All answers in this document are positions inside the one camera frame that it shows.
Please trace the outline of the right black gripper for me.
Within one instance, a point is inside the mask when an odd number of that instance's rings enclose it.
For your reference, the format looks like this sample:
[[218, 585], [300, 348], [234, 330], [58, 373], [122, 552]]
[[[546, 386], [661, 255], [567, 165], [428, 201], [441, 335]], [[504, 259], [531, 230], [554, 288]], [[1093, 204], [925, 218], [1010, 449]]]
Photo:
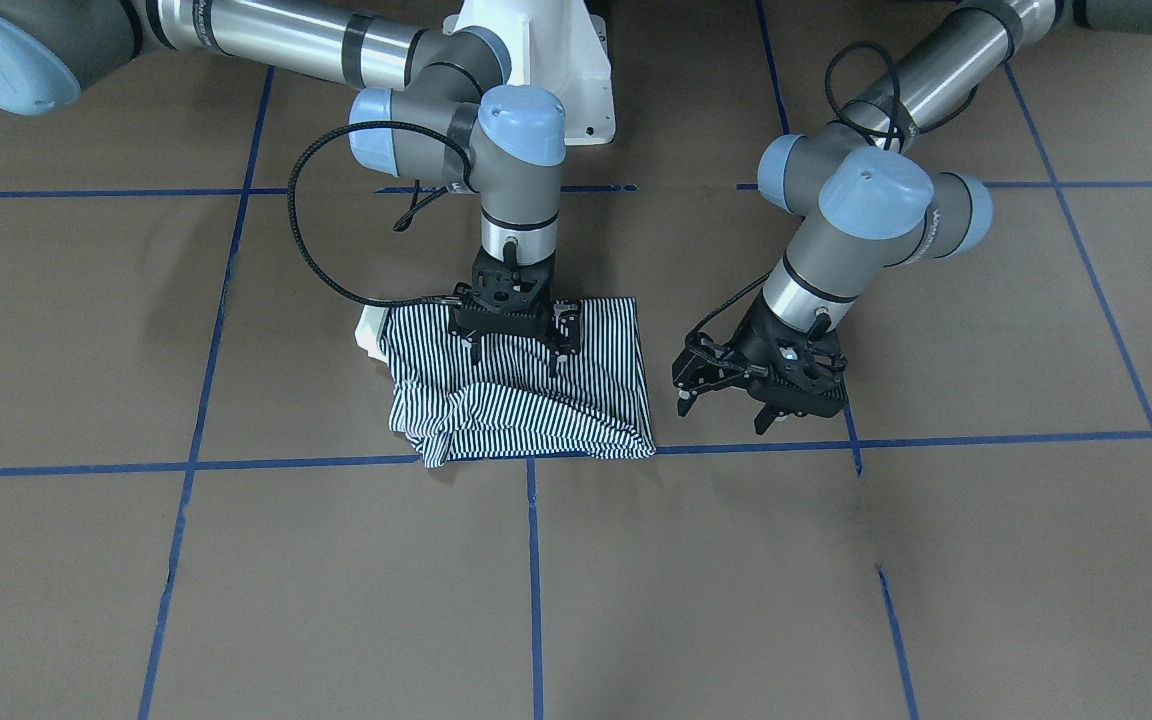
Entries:
[[485, 334], [508, 334], [547, 342], [547, 373], [558, 378], [558, 365], [581, 353], [581, 302], [553, 302], [552, 282], [556, 259], [535, 264], [500, 260], [485, 249], [477, 251], [472, 276], [454, 291], [448, 332], [467, 347], [472, 366], [483, 361]]

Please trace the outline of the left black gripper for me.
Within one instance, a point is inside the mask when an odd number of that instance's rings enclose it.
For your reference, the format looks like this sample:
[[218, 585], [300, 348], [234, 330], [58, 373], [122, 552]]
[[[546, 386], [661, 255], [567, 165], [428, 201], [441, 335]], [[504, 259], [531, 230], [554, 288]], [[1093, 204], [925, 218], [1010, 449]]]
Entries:
[[813, 313], [809, 329], [797, 331], [758, 297], [738, 323], [732, 347], [704, 332], [687, 334], [672, 364], [680, 416], [689, 414], [704, 393], [736, 381], [761, 404], [755, 415], [756, 435], [787, 415], [832, 418], [849, 406], [847, 359], [831, 314]]

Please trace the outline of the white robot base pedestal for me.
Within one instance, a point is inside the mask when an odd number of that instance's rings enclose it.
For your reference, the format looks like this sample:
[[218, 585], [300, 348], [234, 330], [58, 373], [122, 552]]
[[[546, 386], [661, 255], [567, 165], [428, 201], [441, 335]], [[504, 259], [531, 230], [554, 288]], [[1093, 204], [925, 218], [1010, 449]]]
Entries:
[[616, 136], [605, 20], [585, 1], [465, 1], [442, 32], [482, 26], [503, 41], [507, 85], [535, 85], [564, 106], [568, 146], [604, 145]]

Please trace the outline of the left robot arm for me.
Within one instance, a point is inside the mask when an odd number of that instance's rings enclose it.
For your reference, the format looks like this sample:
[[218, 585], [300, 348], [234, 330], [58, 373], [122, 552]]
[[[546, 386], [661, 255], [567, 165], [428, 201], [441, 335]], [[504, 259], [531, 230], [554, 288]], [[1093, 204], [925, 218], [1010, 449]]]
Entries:
[[993, 69], [1062, 26], [1152, 35], [1152, 1], [960, 1], [904, 58], [876, 41], [849, 46], [873, 51], [882, 76], [849, 103], [827, 88], [832, 122], [763, 152], [758, 191], [803, 223], [746, 287], [751, 305], [730, 340], [703, 325], [687, 333], [670, 370], [680, 416], [726, 388], [759, 402], [758, 434], [849, 406], [838, 325], [861, 293], [881, 270], [972, 250], [992, 223], [978, 179], [931, 174], [909, 149], [958, 118]]

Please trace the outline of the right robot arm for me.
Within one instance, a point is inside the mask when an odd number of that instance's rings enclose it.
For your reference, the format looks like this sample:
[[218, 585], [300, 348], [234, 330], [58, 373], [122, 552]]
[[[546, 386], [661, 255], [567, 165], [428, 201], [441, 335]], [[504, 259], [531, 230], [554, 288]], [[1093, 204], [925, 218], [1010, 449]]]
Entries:
[[547, 88], [511, 86], [492, 29], [452, 35], [320, 1], [0, 1], [0, 109], [38, 118], [147, 50], [205, 50], [356, 88], [347, 138], [362, 167], [480, 197], [470, 282], [435, 305], [480, 361], [488, 334], [547, 348], [550, 373], [582, 347], [577, 301], [550, 293], [566, 158], [564, 106]]

